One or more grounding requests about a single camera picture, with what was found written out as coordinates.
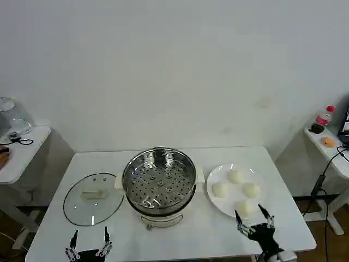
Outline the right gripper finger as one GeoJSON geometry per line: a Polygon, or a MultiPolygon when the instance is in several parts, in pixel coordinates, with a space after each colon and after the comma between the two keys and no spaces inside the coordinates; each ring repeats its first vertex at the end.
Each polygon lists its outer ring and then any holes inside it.
{"type": "Polygon", "coordinates": [[[242,219],[240,217],[240,215],[238,214],[238,212],[235,210],[235,215],[236,215],[236,224],[237,224],[237,229],[238,231],[245,235],[246,237],[248,237],[251,233],[251,229],[250,227],[247,227],[243,222],[242,219]]]}
{"type": "Polygon", "coordinates": [[[265,226],[271,231],[275,232],[274,216],[270,215],[269,212],[261,204],[258,204],[258,207],[267,221],[265,226]]]}

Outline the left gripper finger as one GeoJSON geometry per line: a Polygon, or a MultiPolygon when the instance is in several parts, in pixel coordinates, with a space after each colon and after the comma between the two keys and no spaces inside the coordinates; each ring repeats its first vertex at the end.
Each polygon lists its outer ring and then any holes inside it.
{"type": "Polygon", "coordinates": [[[112,249],[112,242],[110,241],[110,234],[108,228],[104,231],[104,245],[95,254],[96,257],[106,257],[112,249]]]}
{"type": "Polygon", "coordinates": [[[80,255],[76,251],[76,242],[78,237],[78,230],[75,230],[73,237],[70,239],[70,244],[65,248],[65,254],[69,260],[79,260],[80,255]]]}

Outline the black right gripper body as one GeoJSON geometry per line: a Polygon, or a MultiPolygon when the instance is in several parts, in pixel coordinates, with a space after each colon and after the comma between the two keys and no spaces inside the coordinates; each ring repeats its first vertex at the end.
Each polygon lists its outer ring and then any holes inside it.
{"type": "Polygon", "coordinates": [[[279,253],[283,249],[274,240],[275,227],[268,223],[260,223],[250,227],[251,232],[248,234],[250,240],[258,242],[263,253],[279,253]]]}

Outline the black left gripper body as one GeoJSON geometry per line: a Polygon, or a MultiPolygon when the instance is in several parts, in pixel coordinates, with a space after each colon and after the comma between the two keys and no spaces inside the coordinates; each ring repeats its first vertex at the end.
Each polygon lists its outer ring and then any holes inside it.
{"type": "Polygon", "coordinates": [[[103,258],[99,255],[98,249],[90,249],[78,252],[79,262],[103,262],[103,258]]]}

